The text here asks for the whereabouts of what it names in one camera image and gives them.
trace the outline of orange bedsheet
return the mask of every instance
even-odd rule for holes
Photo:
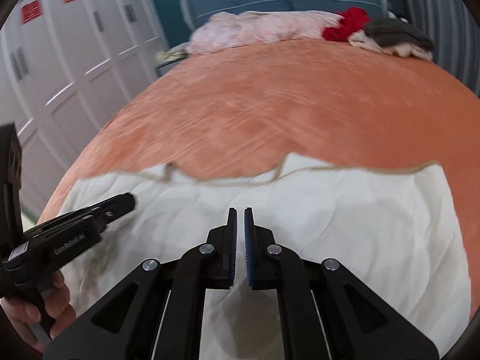
[[[324,40],[189,58],[121,110],[64,176],[75,182],[165,162],[200,179],[274,167],[291,151],[339,166],[445,170],[480,304],[480,100],[440,67]]]

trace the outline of metal screw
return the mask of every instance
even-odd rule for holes
[[[270,254],[280,254],[282,252],[282,247],[280,245],[269,245],[267,247],[267,252]]]
[[[142,264],[142,268],[146,271],[153,271],[157,266],[158,263],[154,259],[148,259]]]
[[[199,250],[201,254],[210,254],[215,250],[215,247],[210,244],[203,244]]]
[[[336,271],[338,268],[340,268],[340,263],[336,259],[326,259],[323,262],[323,265],[329,271]]]

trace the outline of logo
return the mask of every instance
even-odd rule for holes
[[[84,239],[87,239],[87,237],[85,234],[81,233],[77,235],[74,239],[71,239],[70,241],[64,243],[63,246],[60,246],[59,248],[55,249],[53,252],[58,256],[64,251],[67,251],[68,249],[70,249],[72,246],[75,246],[79,242],[82,242]]]

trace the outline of white wardrobe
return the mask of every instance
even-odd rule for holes
[[[18,2],[0,31],[0,124],[17,128],[27,212],[40,216],[90,140],[157,79],[167,49],[152,0]]]

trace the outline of gray cloth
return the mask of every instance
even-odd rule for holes
[[[418,28],[398,19],[378,19],[368,22],[363,28],[366,36],[380,47],[413,43],[426,51],[434,48],[434,42]]]

